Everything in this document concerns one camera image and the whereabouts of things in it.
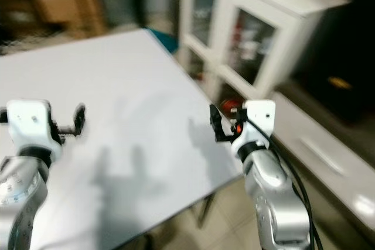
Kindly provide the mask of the red round object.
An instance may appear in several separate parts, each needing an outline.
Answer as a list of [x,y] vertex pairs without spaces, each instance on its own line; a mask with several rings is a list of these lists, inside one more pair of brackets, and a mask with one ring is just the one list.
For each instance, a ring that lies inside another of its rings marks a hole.
[[242,102],[239,100],[234,100],[233,98],[228,98],[227,100],[223,100],[220,103],[220,110],[225,114],[235,114],[237,108],[242,106]]

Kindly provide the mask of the dark table leg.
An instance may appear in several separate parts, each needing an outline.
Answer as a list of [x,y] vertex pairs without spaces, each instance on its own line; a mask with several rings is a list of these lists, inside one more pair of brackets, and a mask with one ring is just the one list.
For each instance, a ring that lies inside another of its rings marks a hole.
[[198,202],[197,206],[199,207],[198,210],[195,211],[196,216],[196,226],[198,228],[204,228],[204,224],[208,218],[209,213],[214,204],[215,195],[210,194],[209,196],[204,197]]

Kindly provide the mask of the teal chair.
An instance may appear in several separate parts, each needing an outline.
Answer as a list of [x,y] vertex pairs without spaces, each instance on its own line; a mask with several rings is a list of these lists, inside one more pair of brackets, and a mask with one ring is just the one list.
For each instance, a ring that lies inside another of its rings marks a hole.
[[155,36],[167,52],[175,54],[177,49],[179,49],[178,39],[171,34],[163,33],[153,28],[147,28],[147,30]]

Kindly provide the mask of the brown cardboard boxes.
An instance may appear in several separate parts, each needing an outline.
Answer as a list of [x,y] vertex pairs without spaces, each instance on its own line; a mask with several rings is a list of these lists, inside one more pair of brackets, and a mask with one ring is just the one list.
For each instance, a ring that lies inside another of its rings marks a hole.
[[61,30],[86,39],[109,31],[101,0],[0,0],[0,20],[17,37]]

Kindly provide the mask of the white glass-door cabinet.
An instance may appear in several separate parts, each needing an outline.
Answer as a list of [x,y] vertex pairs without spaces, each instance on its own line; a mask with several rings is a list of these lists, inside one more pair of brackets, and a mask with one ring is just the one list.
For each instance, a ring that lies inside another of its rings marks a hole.
[[344,0],[180,0],[178,58],[218,102],[266,98]]

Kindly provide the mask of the black furniture block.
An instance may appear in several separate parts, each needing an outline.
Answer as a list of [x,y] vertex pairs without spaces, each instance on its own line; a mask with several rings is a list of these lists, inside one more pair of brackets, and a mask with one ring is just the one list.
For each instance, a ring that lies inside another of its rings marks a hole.
[[356,124],[375,115],[375,0],[350,0],[323,22],[284,86]]

